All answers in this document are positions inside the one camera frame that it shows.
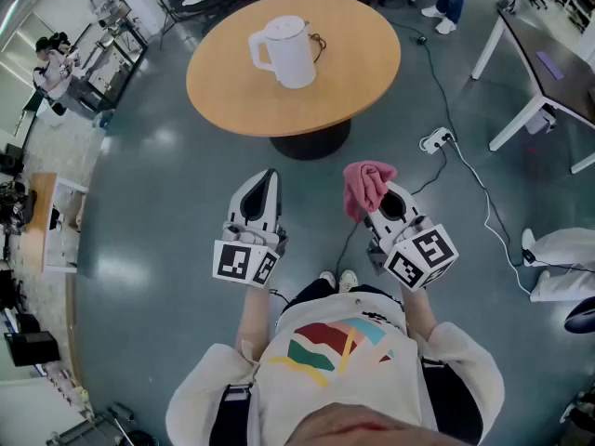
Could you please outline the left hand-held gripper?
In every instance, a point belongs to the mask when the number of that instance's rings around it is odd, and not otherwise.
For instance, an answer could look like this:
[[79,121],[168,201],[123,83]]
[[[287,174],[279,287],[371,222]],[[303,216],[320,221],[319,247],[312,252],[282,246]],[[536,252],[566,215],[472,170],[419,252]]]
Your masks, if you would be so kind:
[[212,276],[265,288],[288,242],[278,226],[280,211],[278,172],[270,168],[249,178],[231,197],[229,221],[214,244]]

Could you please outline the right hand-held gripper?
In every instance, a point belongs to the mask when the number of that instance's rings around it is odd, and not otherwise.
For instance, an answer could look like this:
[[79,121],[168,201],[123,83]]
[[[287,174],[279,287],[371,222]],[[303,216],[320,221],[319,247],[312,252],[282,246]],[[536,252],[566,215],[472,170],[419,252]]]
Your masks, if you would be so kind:
[[377,275],[390,274],[410,292],[426,289],[459,253],[443,225],[420,214],[409,191],[391,181],[387,188],[387,210],[365,217],[373,233],[366,253]]

